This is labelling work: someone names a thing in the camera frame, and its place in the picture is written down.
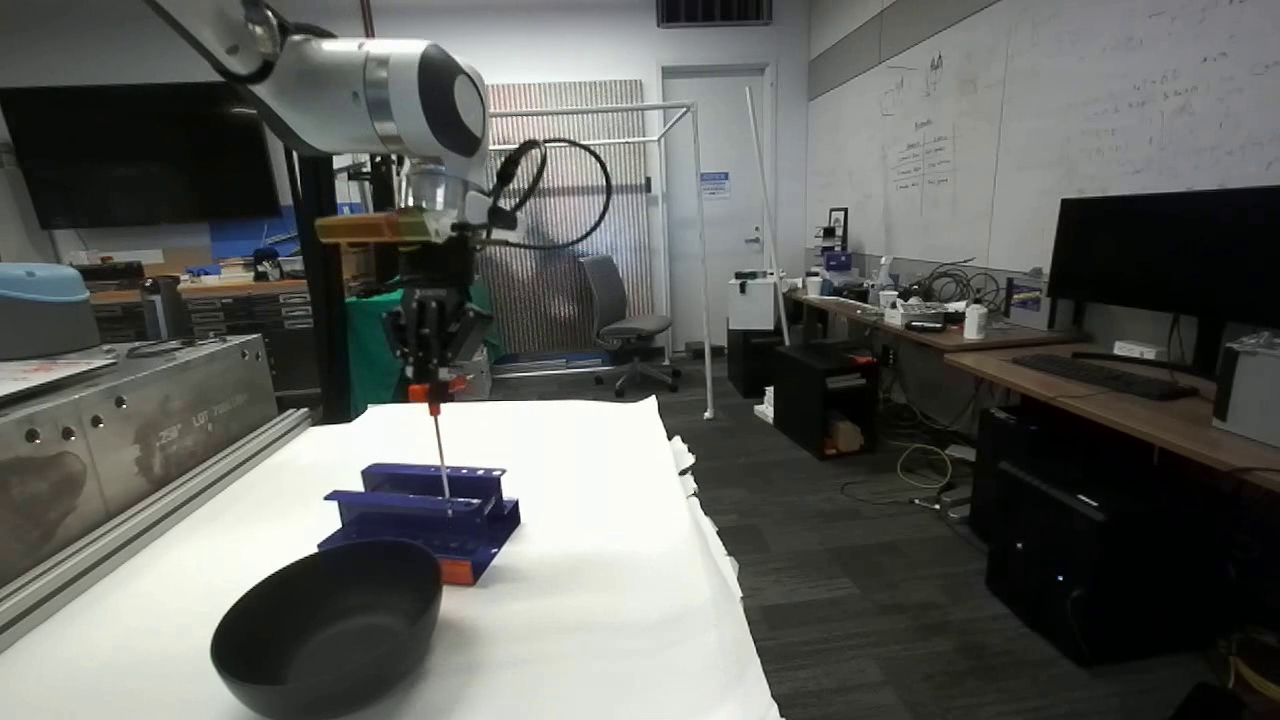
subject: floor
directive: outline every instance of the floor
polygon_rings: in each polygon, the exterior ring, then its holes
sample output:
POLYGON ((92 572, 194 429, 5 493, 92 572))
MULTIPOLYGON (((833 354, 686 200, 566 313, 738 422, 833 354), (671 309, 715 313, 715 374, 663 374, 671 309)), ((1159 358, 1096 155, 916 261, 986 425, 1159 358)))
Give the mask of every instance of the floor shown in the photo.
MULTIPOLYGON (((945 469, 914 422, 893 412, 875 451, 816 460, 758 422, 719 370, 711 387, 711 422, 696 374, 660 412, 696 451, 704 512, 742 561, 788 720, 1166 720, 1200 680, 1222 680, 1217 653, 1077 667, 1008 618, 968 525, 914 504, 945 469)), ((496 381, 496 396, 614 399, 587 376, 496 381)))

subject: keyboard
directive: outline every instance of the keyboard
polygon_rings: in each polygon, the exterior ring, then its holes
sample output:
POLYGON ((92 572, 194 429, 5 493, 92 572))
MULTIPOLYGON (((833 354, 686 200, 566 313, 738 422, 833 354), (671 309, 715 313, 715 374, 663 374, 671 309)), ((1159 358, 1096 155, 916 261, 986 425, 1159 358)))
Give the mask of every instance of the keyboard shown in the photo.
POLYGON ((1168 376, 1142 376, 1142 374, 1124 374, 1124 370, 1101 370, 1101 364, 1072 361, 1072 358, 1051 358, 1051 354, 1016 358, 1013 364, 1024 364, 1024 370, 1043 374, 1043 376, 1096 385, 1096 387, 1124 391, 1124 396, 1145 396, 1145 399, 1196 396, 1192 385, 1182 385, 1182 381, 1168 381, 1168 376))

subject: black monitor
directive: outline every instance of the black monitor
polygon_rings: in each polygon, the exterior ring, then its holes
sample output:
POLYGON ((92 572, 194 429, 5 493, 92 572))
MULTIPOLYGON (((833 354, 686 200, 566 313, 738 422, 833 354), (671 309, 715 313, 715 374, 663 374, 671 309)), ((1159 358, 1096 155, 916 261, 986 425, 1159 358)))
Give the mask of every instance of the black monitor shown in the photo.
POLYGON ((1211 374, 1224 326, 1280 327, 1280 188, 1072 197, 1061 203, 1047 296, 1200 321, 1211 374))
POLYGON ((46 228, 278 215, 263 126, 228 83, 5 87, 46 228))

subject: white table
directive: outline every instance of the white table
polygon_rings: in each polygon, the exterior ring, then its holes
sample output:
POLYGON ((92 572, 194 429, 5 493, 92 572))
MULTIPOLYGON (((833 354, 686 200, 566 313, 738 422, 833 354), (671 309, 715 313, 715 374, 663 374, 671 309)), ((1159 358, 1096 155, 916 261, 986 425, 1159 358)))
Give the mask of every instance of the white table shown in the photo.
MULTIPOLYGON (((429 666, 359 716, 775 720, 728 555, 651 399, 448 403, 448 463, 507 469, 524 525, 482 589, 448 589, 429 666)), ((207 666, 224 608, 335 528, 328 487, 435 460, 384 403, 307 429, 0 657, 21 720, 235 720, 207 666)))

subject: black bowl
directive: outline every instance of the black bowl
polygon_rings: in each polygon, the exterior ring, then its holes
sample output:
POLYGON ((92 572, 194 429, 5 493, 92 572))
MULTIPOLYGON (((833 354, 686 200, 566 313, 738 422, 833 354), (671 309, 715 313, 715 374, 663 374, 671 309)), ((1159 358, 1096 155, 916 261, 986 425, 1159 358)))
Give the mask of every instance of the black bowl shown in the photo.
POLYGON ((243 594, 213 633, 213 667, 262 716, 343 716, 429 657, 435 620, 426 548, 343 544, 243 594))

